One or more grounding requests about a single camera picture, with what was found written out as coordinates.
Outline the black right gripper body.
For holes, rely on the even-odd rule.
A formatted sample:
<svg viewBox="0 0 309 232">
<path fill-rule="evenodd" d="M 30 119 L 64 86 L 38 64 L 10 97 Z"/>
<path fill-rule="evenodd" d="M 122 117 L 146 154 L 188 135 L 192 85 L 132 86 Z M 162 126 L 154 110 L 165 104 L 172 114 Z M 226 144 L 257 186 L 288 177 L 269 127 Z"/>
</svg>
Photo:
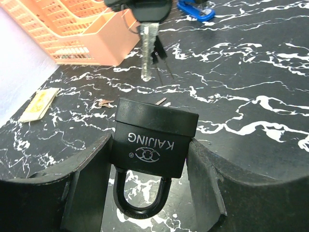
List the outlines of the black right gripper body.
<svg viewBox="0 0 309 232">
<path fill-rule="evenodd" d="M 111 10 L 114 12 L 120 12 L 125 9 L 129 9 L 129 5 L 133 2 L 133 0 L 104 0 L 104 4 L 111 8 Z"/>
</svg>

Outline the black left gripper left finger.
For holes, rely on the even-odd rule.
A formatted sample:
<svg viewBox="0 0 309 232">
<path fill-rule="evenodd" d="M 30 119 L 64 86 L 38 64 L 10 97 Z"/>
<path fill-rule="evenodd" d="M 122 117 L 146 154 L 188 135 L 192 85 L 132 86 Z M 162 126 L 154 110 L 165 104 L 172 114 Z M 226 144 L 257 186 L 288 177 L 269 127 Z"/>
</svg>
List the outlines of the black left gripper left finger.
<svg viewBox="0 0 309 232">
<path fill-rule="evenodd" d="M 99 232 L 111 165 L 112 137 L 28 178 L 0 183 L 3 232 Z"/>
</svg>

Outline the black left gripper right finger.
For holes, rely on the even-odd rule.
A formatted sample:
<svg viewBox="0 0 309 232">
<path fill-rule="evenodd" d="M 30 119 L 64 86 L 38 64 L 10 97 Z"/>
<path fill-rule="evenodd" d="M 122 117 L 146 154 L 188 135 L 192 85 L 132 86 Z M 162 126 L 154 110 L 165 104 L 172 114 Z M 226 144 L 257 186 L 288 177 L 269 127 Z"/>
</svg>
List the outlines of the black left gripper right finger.
<svg viewBox="0 0 309 232">
<path fill-rule="evenodd" d="M 309 177 L 279 180 L 247 171 L 197 140 L 187 173 L 200 232 L 306 232 Z"/>
</svg>

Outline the black padlock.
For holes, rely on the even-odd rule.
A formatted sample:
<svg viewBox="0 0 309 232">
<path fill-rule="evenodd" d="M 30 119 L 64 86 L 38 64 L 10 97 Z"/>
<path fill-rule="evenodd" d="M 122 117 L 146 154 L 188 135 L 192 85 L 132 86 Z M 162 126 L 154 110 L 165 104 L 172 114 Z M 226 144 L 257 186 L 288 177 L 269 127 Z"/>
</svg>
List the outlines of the black padlock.
<svg viewBox="0 0 309 232">
<path fill-rule="evenodd" d="M 164 207 L 174 178 L 180 178 L 195 137 L 199 115 L 187 111 L 120 98 L 110 162 L 116 168 L 113 197 L 118 209 L 134 219 L 147 219 Z M 159 176 L 154 202 L 131 205 L 124 196 L 129 170 Z"/>
</svg>

